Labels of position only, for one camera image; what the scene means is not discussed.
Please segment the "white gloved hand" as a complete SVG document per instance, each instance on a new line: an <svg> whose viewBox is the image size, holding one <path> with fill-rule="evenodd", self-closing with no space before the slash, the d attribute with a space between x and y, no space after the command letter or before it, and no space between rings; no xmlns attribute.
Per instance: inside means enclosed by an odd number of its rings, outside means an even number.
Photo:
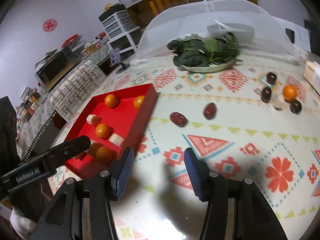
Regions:
<svg viewBox="0 0 320 240"><path fill-rule="evenodd" d="M10 224L22 239L29 239L36 226L36 222L25 217L22 211L14 206L10 215Z"/></svg>

